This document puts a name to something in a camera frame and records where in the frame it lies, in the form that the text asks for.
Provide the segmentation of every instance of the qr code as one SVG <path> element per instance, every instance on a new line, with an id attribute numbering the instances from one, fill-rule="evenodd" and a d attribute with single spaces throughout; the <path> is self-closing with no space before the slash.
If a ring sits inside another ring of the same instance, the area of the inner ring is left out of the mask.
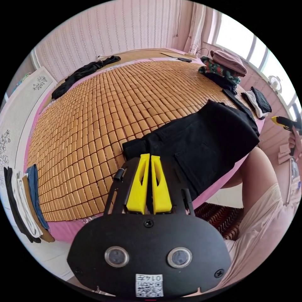
<path id="1" fill-rule="evenodd" d="M 163 275 L 136 274 L 137 297 L 163 297 Z"/>

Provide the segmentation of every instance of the screw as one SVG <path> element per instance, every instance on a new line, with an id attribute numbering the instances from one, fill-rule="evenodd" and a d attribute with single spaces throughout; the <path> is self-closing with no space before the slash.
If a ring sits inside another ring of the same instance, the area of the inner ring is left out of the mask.
<path id="1" fill-rule="evenodd" d="M 144 226 L 145 227 L 153 227 L 153 221 L 151 219 L 147 219 L 144 221 Z"/>
<path id="2" fill-rule="evenodd" d="M 81 269 L 79 269 L 78 267 L 75 269 L 75 273 L 78 274 L 78 275 L 82 275 L 83 272 Z"/>
<path id="3" fill-rule="evenodd" d="M 214 277 L 220 278 L 220 277 L 222 277 L 223 274 L 224 274 L 224 269 L 220 269 L 214 274 Z"/>

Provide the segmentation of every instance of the curtain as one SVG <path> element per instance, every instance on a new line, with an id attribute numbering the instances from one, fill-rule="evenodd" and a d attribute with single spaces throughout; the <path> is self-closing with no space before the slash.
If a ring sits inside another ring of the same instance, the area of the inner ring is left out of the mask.
<path id="1" fill-rule="evenodd" d="M 205 21 L 205 11 L 205 5 L 194 2 L 189 37 L 184 48 L 185 52 L 189 52 L 190 49 L 197 51 L 201 48 L 201 32 Z"/>

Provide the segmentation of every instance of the black pants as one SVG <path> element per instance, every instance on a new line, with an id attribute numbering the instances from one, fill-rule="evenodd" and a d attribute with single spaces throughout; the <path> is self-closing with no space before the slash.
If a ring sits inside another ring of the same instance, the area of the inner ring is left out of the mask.
<path id="1" fill-rule="evenodd" d="M 123 150 L 127 160 L 150 153 L 175 161 L 194 200 L 258 143 L 244 112 L 209 100 L 198 112 L 124 143 Z"/>

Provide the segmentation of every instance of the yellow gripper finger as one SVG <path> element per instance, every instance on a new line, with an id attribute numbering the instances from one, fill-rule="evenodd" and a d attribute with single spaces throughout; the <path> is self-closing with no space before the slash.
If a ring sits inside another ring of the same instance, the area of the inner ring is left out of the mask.
<path id="1" fill-rule="evenodd" d="M 129 212 L 145 214 L 150 154 L 142 154 L 126 204 Z"/>
<path id="2" fill-rule="evenodd" d="M 154 214 L 168 213 L 172 203 L 159 156 L 151 156 L 151 173 Z"/>

